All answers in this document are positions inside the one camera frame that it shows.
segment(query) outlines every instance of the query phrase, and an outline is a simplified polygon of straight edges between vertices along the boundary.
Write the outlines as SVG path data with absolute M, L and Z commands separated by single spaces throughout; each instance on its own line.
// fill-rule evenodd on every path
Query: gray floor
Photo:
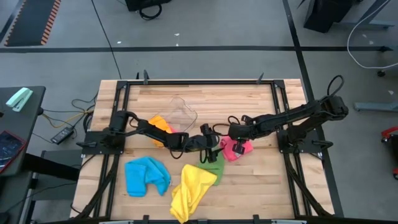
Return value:
M 307 3 L 289 0 L 301 46 L 345 46 L 350 32 L 333 26 L 327 34 L 304 29 Z M 373 0 L 355 6 L 345 21 L 357 21 Z M 116 0 L 95 0 L 96 7 L 113 47 L 158 47 L 202 45 L 293 46 L 289 26 L 280 0 L 173 0 L 164 6 L 159 19 L 143 21 Z M 0 27 L 14 9 L 16 0 L 0 2 Z M 392 1 L 378 19 L 396 21 Z M 351 42 L 355 46 L 396 44 L 398 27 L 390 30 L 359 30 Z M 62 1 L 47 47 L 107 47 L 100 23 L 90 0 Z M 366 65 L 387 65 L 398 60 L 394 52 L 354 52 Z M 123 78 L 135 78 L 146 69 L 151 78 L 301 78 L 295 52 L 209 51 L 209 52 L 118 52 L 115 53 Z M 347 52 L 304 52 L 316 98 L 326 92 L 337 74 L 346 78 L 339 93 L 351 109 L 340 122 L 324 125 L 325 136 L 335 145 L 331 161 L 346 217 L 398 220 L 398 181 L 391 175 L 397 163 L 380 143 L 380 132 L 398 122 L 392 113 L 352 110 L 355 101 L 398 100 L 397 70 L 378 78 L 375 70 L 356 65 Z M 0 86 L 44 85 L 43 107 L 72 109 L 74 98 L 91 99 L 103 79 L 117 79 L 111 53 L 0 54 Z M 67 114 L 52 114 L 65 119 Z M 36 134 L 51 138 L 55 131 L 39 118 Z M 76 149 L 79 136 L 56 146 L 32 137 L 29 152 Z M 34 218 L 41 222 L 64 220 L 70 201 L 37 204 Z

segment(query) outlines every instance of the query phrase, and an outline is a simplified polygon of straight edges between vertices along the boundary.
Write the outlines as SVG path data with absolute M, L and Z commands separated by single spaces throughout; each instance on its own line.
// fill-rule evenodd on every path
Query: wooden table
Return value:
M 290 107 L 304 104 L 305 97 L 300 80 L 284 81 Z M 92 131 L 100 131 L 109 125 L 116 82 L 101 82 L 91 124 Z M 225 123 L 230 115 L 240 118 L 243 114 L 251 117 L 275 114 L 271 88 L 264 85 L 133 86 L 129 94 L 128 110 L 135 112 L 142 119 L 151 119 L 174 96 L 183 98 L 198 114 L 196 125 L 190 131 L 191 136 L 200 133 L 201 124 L 208 123 L 212 126 L 215 123 Z M 218 131 L 227 133 L 227 127 L 220 127 Z M 279 152 L 276 135 L 257 139 L 252 144 L 252 153 L 235 162 L 226 162 L 220 185 L 212 186 L 207 191 L 191 219 L 252 219 L 253 214 L 258 214 L 263 219 L 294 217 L 284 159 Z M 154 185 L 147 186 L 145 197 L 128 196 L 124 164 L 142 156 L 152 156 L 163 162 L 170 172 L 172 185 L 163 197 L 157 193 Z M 333 213 L 321 160 L 309 154 L 301 154 L 300 157 L 308 189 L 325 210 Z M 82 210 L 95 193 L 102 160 L 103 156 L 96 156 L 80 172 L 73 202 L 77 210 Z M 197 164 L 198 160 L 198 152 L 185 153 L 180 159 L 175 160 L 168 150 L 156 148 L 148 137 L 128 137 L 119 162 L 111 219 L 142 220 L 143 215 L 149 215 L 151 220 L 174 220 L 169 212 L 171 191 L 180 183 L 182 167 L 185 164 Z M 300 211 L 304 214 L 298 187 L 296 191 Z M 100 215 L 104 215 L 105 200 L 108 197 L 107 192 L 104 195 Z

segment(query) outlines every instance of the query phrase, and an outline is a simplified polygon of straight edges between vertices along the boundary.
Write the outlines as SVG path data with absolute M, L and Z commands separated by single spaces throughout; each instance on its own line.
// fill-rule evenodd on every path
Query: clear plastic container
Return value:
M 170 104 L 157 115 L 163 117 L 173 132 L 189 132 L 198 118 L 195 110 L 191 109 L 181 97 L 173 97 Z

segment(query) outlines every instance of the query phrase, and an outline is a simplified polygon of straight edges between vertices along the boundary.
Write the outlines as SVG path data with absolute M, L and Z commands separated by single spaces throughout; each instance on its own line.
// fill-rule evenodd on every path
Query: mint green object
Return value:
M 32 94 L 32 90 L 23 87 L 7 101 L 6 105 L 13 111 L 20 112 Z
M 207 170 L 208 172 L 211 172 L 212 174 L 217 175 L 217 180 L 214 183 L 214 185 L 217 186 L 220 183 L 221 178 L 223 177 L 224 165 L 225 165 L 224 156 L 223 156 L 223 154 L 221 152 L 219 152 L 218 155 L 217 155 L 217 161 L 216 162 L 209 163 L 208 161 L 206 161 L 203 164 L 203 163 L 201 163 L 199 161 L 197 167 L 199 167 L 201 169 L 204 169 L 204 170 Z

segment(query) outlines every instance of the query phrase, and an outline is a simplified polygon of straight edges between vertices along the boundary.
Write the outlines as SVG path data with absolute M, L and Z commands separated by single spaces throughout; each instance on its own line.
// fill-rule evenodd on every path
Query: black floor mat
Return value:
M 61 0 L 25 0 L 5 41 L 7 47 L 45 45 Z

